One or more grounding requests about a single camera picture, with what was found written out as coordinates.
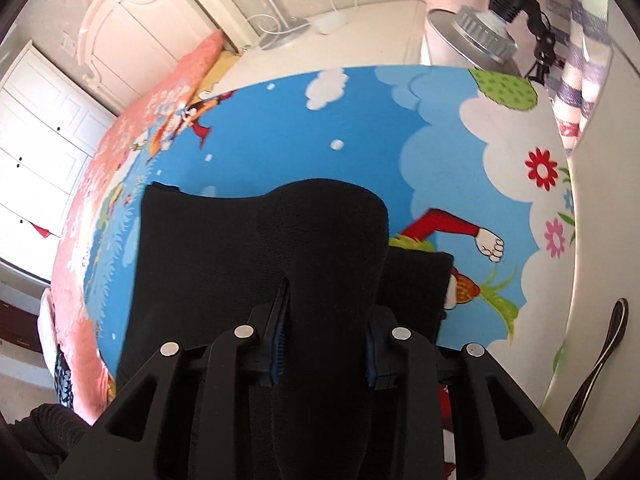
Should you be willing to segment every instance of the striped curtain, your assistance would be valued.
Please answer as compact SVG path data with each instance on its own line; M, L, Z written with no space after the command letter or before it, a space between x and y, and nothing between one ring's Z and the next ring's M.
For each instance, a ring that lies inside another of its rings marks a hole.
M564 68L553 67L546 80L567 155L576 147L593 112L609 70L609 0L545 0L556 54Z

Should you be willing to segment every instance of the metal lamp base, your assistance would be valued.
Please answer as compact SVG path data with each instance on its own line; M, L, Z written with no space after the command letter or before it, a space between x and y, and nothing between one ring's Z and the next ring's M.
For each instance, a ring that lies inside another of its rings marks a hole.
M444 9L431 9L428 17L433 28L438 31L444 40L476 68L510 74L516 77L521 76L520 70L513 59L500 61L492 59L463 38L454 26L455 12Z
M260 38L260 46L263 50L271 50L277 46L289 43L289 41L304 34L311 27L309 20L305 18L291 18L287 21L286 26L282 27L279 32L272 34L270 32Z

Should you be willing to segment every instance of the white headboard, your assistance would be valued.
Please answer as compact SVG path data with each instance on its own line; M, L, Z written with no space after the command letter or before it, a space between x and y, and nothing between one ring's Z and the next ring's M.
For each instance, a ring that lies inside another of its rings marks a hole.
M117 113L218 27L240 50L257 39L232 0L93 0L78 33L84 80Z

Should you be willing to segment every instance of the white object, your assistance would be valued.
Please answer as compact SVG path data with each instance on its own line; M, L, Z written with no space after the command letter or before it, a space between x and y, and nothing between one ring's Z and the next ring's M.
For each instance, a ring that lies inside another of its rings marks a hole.
M397 326L391 331L391 335L400 341L406 341L411 337L411 331L403 326Z
M312 25L327 14L309 18ZM214 87L222 93L289 75L350 66L419 64L426 6L413 0L343 9L349 22L331 34L315 28L273 50L253 49Z
M254 327L250 325L240 325L234 330L234 334L239 339L247 339L248 337L251 337L254 332Z
M54 376L56 372L56 358L58 357L58 338L56 326L53 322L53 301L51 289L46 288L40 298L40 315L38 316L38 336L42 346L44 362Z
M168 343L164 343L160 347L160 353L165 357L171 357L172 355L176 355L180 346L178 343L174 343L173 341L169 341Z
M478 343L469 343L466 346L466 353L473 357L482 357L484 355L484 347Z
M476 245L478 250L494 263L499 262L504 254L504 242L502 239L486 229L478 231Z
M320 34L331 34L347 24L347 15L340 10L329 12L314 21L314 28Z
M78 35L85 81L121 112L216 30L212 19L236 50L258 38L232 0L93 0Z

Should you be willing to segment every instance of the pink flower print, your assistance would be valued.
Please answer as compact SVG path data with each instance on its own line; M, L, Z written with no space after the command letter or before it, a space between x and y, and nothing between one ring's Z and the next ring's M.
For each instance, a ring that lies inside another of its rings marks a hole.
M548 241L546 244L546 250L551 253L551 257L560 258L560 254L564 253L564 244L566 238L562 236L564 228L558 221L558 218L554 218L553 223L546 222L545 238Z

